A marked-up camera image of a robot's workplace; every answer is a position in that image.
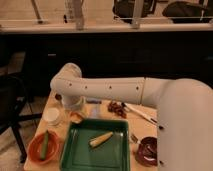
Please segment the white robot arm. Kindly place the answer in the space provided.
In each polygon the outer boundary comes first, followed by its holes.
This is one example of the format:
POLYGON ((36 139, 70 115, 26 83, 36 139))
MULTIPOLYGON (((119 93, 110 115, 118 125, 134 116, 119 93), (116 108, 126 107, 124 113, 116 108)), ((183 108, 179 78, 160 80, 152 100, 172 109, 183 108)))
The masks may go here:
POLYGON ((158 171, 213 171, 213 88, 194 79, 95 78, 65 64, 50 87, 66 109, 82 96, 157 110, 158 171))

